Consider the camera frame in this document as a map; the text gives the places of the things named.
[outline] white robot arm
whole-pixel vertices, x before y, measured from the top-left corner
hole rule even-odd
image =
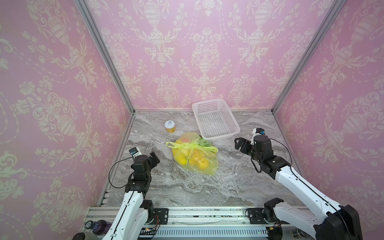
[[[134,157],[131,168],[134,170],[125,186],[121,207],[103,240],[137,240],[145,223],[154,220],[151,200],[144,200],[151,182],[151,169],[160,160],[154,152],[151,156],[142,155],[138,147],[129,150]]]
[[[362,240],[357,211],[327,197],[300,176],[285,159],[274,155],[271,140],[265,136],[264,129],[253,130],[253,142],[236,138],[235,148],[257,160],[261,168],[258,172],[264,171],[283,184],[313,213],[307,214],[282,199],[274,198],[264,204],[268,222],[288,222],[316,240]]]

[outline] marble countertop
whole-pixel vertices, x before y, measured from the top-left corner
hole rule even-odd
[[[303,205],[287,188],[273,180],[268,174],[257,173],[250,157],[234,148],[234,139],[251,139],[252,129],[260,126],[266,135],[285,144],[277,123],[269,111],[233,112],[241,132],[234,137],[213,141],[219,149],[219,168],[215,175],[204,175],[183,169],[173,159],[167,141],[176,141],[185,132],[199,132],[193,112],[136,112],[123,158],[130,157],[128,150],[134,146],[149,155],[154,151],[160,163],[152,169],[151,187],[146,199],[159,206],[263,206],[272,198],[279,197],[291,205]],[[176,132],[165,130],[164,123],[173,120]],[[279,143],[272,141],[275,155],[285,158],[289,155]],[[118,164],[114,186],[127,183],[132,172],[132,159]],[[107,206],[120,206],[125,191],[111,189]]]

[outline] pink wall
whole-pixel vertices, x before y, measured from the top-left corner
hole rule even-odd
[[[136,109],[271,109],[332,0],[87,0]]]
[[[72,239],[129,114],[73,1],[0,6],[0,239]]]
[[[277,114],[305,177],[358,210],[366,239],[384,228],[383,60],[384,2],[347,1]]]

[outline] black cable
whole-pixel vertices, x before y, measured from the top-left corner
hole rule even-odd
[[[260,167],[260,171],[259,171],[259,170],[257,170],[257,167],[256,167],[255,163],[253,162],[253,159],[252,159],[252,157],[251,157],[251,162],[252,162],[253,166],[255,167],[255,169],[256,169],[256,172],[258,172],[258,173],[261,173],[261,172],[262,172],[262,168]]]
[[[281,227],[281,220],[280,219],[276,219],[276,223],[273,225],[273,228],[277,228],[277,227]]]
[[[126,159],[117,161],[117,162],[115,162],[115,163],[112,165],[112,167],[111,167],[111,169],[109,170],[109,173],[108,173],[108,181],[109,181],[109,184],[110,184],[112,187],[114,187],[114,188],[123,188],[123,187],[126,186],[126,185],[124,185],[124,186],[122,186],[122,187],[115,187],[114,185],[112,185],[110,175],[111,175],[111,170],[112,170],[112,168],[113,168],[116,164],[118,164],[119,162],[122,162],[122,161],[124,161],[124,160],[130,159],[130,158],[133,158],[133,157],[128,157],[128,158],[126,158]],[[131,173],[131,174],[129,175],[128,181],[131,179],[132,174],[133,174],[133,173]]]
[[[153,236],[152,236],[149,240],[152,240],[152,238],[155,237],[155,235],[156,235],[156,233],[157,233],[157,230],[159,230],[159,227],[160,227],[160,224],[159,224],[159,226],[157,227],[156,232],[153,234]]]
[[[124,210],[123,210],[123,212],[122,212],[122,214],[121,214],[121,217],[120,217],[120,219],[119,219],[119,221],[118,221],[118,223],[117,223],[117,225],[116,225],[116,226],[118,226],[118,225],[119,225],[119,223],[120,223],[120,221],[121,221],[121,219],[122,219],[122,217],[123,217],[123,215],[124,215],[124,212],[125,212],[125,210],[126,210],[126,209],[127,209],[127,206],[125,206],[125,208],[124,208]]]
[[[287,148],[284,144],[282,144],[281,142],[279,142],[279,141],[277,141],[277,140],[275,140],[275,141],[278,142],[278,143],[280,143],[281,145],[283,145],[283,146],[285,147],[285,149],[287,149],[288,154],[289,154],[289,157],[290,157],[290,159],[291,159],[290,169],[291,169],[292,174],[293,174],[297,179],[299,179],[302,183],[304,183],[310,190],[312,190],[312,192],[314,192],[317,196],[319,196],[323,201],[325,201],[327,204],[329,204],[329,205],[330,205],[330,206],[331,206],[331,207],[332,207],[332,208],[339,214],[339,216],[341,217],[341,220],[343,221],[345,227],[347,228],[347,233],[348,233],[348,235],[349,235],[349,238],[352,239],[351,234],[349,233],[349,230],[348,230],[348,225],[347,225],[347,223],[344,221],[344,218],[343,218],[343,216],[340,214],[340,212],[338,212],[338,210],[337,210],[334,206],[332,206],[332,204],[330,204],[327,200],[325,200],[322,196],[320,196],[317,192],[315,192],[310,186],[308,186],[305,182],[303,182],[300,178],[298,178],[298,176],[296,176],[296,174],[292,171],[292,156],[291,156],[291,153],[289,152],[288,148]]]

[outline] bottle cap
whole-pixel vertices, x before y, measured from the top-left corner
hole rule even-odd
[[[94,226],[95,226],[94,222],[92,220],[89,220],[85,223],[84,228],[85,229],[93,229]]]
[[[85,233],[80,232],[76,233],[76,235],[73,237],[72,240],[84,240],[85,239]]]
[[[165,126],[165,128],[168,128],[168,129],[174,128],[174,126],[175,126],[175,122],[172,121],[172,120],[168,120],[168,121],[166,121],[166,122],[164,123],[164,126]]]

